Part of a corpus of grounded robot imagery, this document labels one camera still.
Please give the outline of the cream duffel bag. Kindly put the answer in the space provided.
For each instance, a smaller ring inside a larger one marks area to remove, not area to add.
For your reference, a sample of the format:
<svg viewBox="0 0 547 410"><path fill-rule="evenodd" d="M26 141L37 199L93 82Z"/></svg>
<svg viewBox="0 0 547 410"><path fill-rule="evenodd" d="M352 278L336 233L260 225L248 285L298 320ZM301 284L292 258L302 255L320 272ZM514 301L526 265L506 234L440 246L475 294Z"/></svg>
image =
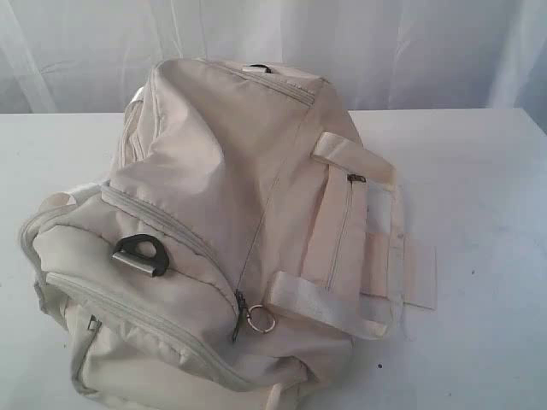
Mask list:
<svg viewBox="0 0 547 410"><path fill-rule="evenodd" d="M293 409L437 304L393 165L328 81L275 64L158 64L109 176L47 198L20 243L74 389L113 409Z"/></svg>

